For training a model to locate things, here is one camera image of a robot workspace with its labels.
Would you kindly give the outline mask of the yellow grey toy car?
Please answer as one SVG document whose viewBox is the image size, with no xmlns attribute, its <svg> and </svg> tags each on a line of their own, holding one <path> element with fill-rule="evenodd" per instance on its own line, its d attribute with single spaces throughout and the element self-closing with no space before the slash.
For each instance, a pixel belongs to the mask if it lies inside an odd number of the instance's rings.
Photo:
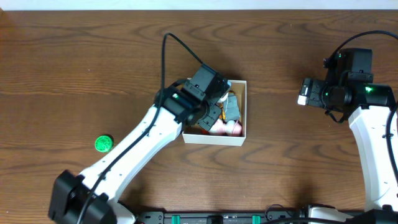
<svg viewBox="0 0 398 224">
<path fill-rule="evenodd" d="M 229 91 L 227 100 L 222 103 L 218 103 L 218 106 L 221 108 L 220 118 L 225 123 L 230 120 L 236 121 L 241 117 L 238 99 L 233 91 Z"/>
</svg>

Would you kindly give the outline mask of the pink white duck figure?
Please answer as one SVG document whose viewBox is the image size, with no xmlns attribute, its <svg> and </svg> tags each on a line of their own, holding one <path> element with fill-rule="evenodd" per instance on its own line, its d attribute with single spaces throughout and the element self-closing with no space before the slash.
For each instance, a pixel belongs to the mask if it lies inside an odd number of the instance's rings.
<svg viewBox="0 0 398 224">
<path fill-rule="evenodd" d="M 243 127 L 239 121 L 230 120 L 224 123 L 223 120 L 218 119 L 208 132 L 217 136 L 226 134 L 227 136 L 240 137 L 243 133 Z"/>
</svg>

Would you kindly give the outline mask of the green round spinner toy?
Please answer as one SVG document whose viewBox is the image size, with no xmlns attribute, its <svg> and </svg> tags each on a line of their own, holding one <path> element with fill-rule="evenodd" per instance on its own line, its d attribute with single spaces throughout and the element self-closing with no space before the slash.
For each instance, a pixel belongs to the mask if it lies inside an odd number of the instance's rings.
<svg viewBox="0 0 398 224">
<path fill-rule="evenodd" d="M 95 141 L 95 149 L 101 153 L 108 153 L 113 149 L 114 140 L 110 135 L 101 135 Z"/>
</svg>

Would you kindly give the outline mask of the pig face rattle drum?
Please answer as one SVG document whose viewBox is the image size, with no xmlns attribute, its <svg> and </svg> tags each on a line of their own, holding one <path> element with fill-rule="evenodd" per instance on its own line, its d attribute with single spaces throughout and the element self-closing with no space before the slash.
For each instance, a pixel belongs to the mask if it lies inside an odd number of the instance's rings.
<svg viewBox="0 0 398 224">
<path fill-rule="evenodd" d="M 228 98 L 228 93 L 225 93 L 218 101 L 217 103 L 222 103 L 224 101 L 226 101 Z"/>
</svg>

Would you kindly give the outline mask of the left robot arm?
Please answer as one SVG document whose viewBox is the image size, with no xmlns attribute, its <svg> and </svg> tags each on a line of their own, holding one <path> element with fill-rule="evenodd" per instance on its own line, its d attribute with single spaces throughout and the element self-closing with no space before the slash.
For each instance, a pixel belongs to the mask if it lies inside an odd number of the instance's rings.
<svg viewBox="0 0 398 224">
<path fill-rule="evenodd" d="M 63 171 L 53 185 L 49 218 L 61 224 L 135 223 L 119 198 L 130 181 L 187 126 L 216 123 L 231 82 L 203 64 L 193 78 L 162 87 L 142 121 L 102 159 L 73 175 Z"/>
</svg>

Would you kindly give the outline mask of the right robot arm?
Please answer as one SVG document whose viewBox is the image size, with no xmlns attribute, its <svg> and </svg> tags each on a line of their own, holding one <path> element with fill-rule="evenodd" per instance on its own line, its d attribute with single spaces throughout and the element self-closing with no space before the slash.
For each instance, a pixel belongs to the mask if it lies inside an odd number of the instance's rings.
<svg viewBox="0 0 398 224">
<path fill-rule="evenodd" d="M 306 78 L 298 104 L 342 113 L 358 147 L 365 184 L 365 209 L 358 216 L 312 207 L 308 216 L 345 223 L 397 223 L 397 115 L 392 88 L 375 84 L 370 49 L 348 48 L 325 60 L 324 80 Z"/>
</svg>

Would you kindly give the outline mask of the white cardboard box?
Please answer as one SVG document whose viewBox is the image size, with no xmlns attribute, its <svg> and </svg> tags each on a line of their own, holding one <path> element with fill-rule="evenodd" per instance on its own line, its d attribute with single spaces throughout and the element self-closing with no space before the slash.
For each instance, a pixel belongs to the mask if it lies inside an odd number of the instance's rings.
<svg viewBox="0 0 398 224">
<path fill-rule="evenodd" d="M 203 129 L 198 125 L 192 128 L 187 128 L 182 133 L 184 143 L 187 144 L 210 144 L 210 145 L 224 145 L 224 146 L 242 146 L 246 140 L 246 111 L 247 111 L 247 81 L 245 80 L 229 80 L 231 82 L 231 91 L 237 97 L 237 104 L 239 106 L 240 118 L 239 123 L 242 126 L 242 134 L 239 137 L 235 136 L 212 136 L 204 134 Z"/>
</svg>

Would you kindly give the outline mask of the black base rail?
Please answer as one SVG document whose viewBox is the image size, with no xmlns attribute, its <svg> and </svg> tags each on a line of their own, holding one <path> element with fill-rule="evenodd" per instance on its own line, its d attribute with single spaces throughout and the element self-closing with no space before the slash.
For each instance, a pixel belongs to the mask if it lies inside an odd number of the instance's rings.
<svg viewBox="0 0 398 224">
<path fill-rule="evenodd" d="M 167 212 L 149 211 L 137 216 L 138 224 L 260 224 L 268 221 L 306 217 L 306 208 L 285 208 L 273 204 L 260 212 Z"/>
</svg>

